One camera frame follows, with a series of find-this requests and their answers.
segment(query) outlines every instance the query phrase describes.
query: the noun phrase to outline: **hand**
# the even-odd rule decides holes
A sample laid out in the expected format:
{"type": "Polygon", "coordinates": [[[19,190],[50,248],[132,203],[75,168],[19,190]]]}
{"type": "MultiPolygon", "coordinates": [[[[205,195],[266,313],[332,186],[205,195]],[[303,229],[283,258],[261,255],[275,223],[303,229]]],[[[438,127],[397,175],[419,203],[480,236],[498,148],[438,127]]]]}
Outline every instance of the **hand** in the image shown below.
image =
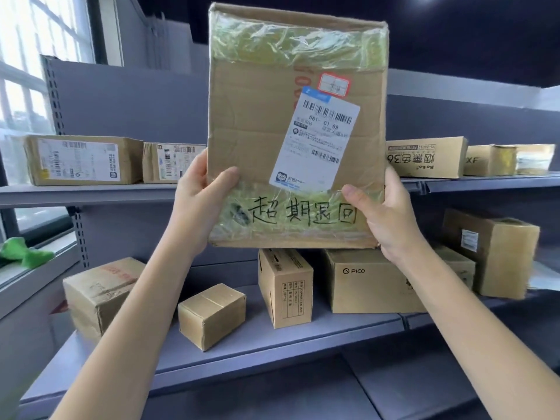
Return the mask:
{"type": "Polygon", "coordinates": [[[200,254],[208,243],[208,236],[218,221],[222,205],[239,180],[239,170],[231,167],[207,183],[207,149],[194,158],[186,174],[178,181],[173,212],[169,220],[170,232],[178,232],[186,245],[200,254]]]}
{"type": "Polygon", "coordinates": [[[342,187],[348,203],[363,212],[383,254],[394,264],[398,264],[411,249],[427,245],[416,223],[410,195],[402,184],[389,165],[385,171],[385,201],[382,204],[352,185],[342,187]]]}

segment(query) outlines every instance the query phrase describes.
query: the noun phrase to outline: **window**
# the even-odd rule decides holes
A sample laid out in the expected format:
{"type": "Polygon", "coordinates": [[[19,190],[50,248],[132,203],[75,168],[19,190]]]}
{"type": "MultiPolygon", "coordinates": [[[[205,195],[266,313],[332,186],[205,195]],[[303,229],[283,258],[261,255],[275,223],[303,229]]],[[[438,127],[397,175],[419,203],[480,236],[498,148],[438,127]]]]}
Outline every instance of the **window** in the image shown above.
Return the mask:
{"type": "MultiPolygon", "coordinates": [[[[54,133],[39,55],[94,62],[87,9],[86,0],[0,0],[0,185],[30,183],[23,135],[54,133]]],[[[0,214],[3,237],[21,235],[28,246],[72,227],[64,207],[0,214]]]]}

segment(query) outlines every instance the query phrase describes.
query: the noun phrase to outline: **left hand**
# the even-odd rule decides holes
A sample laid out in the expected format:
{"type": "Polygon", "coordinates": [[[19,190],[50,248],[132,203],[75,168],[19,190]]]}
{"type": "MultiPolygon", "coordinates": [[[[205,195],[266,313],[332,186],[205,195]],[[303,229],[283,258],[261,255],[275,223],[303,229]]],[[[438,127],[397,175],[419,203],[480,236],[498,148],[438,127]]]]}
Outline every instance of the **left hand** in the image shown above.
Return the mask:
{"type": "Polygon", "coordinates": [[[186,174],[178,181],[173,212],[167,226],[171,233],[180,233],[193,256],[206,247],[223,202],[239,180],[239,170],[233,166],[207,183],[207,159],[208,151],[205,149],[194,158],[186,174]]]}

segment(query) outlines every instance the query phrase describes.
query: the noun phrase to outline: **red-bordered sticker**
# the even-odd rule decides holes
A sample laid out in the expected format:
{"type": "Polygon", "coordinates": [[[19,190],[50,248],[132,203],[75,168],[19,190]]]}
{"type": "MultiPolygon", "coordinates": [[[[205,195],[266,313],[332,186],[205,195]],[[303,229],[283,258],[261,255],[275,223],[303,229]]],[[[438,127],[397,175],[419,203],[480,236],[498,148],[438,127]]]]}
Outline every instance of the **red-bordered sticker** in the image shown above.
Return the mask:
{"type": "Polygon", "coordinates": [[[338,97],[346,97],[350,90],[350,80],[338,77],[330,72],[325,72],[321,75],[318,86],[320,91],[334,94],[338,97]]]}

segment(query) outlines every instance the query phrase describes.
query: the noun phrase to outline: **window sill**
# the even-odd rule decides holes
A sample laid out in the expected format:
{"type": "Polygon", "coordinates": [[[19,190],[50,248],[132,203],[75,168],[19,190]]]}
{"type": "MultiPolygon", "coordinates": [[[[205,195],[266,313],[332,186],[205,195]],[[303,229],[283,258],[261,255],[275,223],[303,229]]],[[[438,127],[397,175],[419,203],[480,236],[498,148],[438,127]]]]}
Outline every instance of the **window sill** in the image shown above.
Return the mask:
{"type": "Polygon", "coordinates": [[[13,262],[0,268],[0,319],[80,261],[76,234],[70,232],[41,248],[56,254],[33,270],[13,262]]]}

